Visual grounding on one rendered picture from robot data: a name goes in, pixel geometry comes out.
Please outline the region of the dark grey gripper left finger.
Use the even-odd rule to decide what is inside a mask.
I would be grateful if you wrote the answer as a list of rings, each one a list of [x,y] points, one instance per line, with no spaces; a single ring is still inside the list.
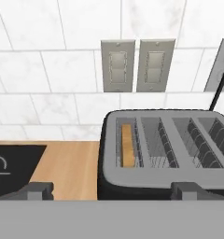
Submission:
[[[18,191],[0,196],[0,200],[54,200],[53,190],[54,185],[52,182],[31,182]]]

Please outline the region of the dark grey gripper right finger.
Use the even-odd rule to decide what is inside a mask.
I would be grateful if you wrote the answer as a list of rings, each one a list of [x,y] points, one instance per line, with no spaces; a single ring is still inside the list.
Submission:
[[[182,201],[224,200],[224,196],[208,192],[195,182],[173,182],[171,199]]]

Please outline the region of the grey four-slot toaster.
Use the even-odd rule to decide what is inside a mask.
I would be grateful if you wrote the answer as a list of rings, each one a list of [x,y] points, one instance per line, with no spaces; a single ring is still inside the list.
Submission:
[[[130,124],[135,166],[122,166],[121,125]],[[126,109],[104,118],[99,200],[172,200],[173,182],[224,196],[224,116],[199,109]]]

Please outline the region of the brown bread slice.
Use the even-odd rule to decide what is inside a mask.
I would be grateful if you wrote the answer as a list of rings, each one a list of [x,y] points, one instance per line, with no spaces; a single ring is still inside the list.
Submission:
[[[134,167],[133,135],[132,126],[130,124],[121,125],[121,151],[122,166],[126,168]]]

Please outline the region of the black hob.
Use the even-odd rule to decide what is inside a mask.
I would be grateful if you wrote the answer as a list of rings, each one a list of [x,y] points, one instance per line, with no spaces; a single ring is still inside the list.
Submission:
[[[0,145],[0,196],[27,185],[46,145]]]

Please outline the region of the grey wall outlet plate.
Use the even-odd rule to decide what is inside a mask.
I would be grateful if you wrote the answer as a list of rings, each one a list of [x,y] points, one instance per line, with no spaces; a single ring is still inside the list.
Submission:
[[[209,78],[205,85],[205,91],[216,91],[224,73],[224,38],[221,40],[217,51],[217,56],[214,60]]]

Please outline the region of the grey wall switch plate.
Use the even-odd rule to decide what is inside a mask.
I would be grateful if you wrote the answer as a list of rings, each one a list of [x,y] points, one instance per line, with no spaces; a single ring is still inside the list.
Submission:
[[[140,40],[137,92],[165,92],[174,48],[174,39]]]
[[[101,41],[104,92],[133,90],[134,53],[134,40]]]

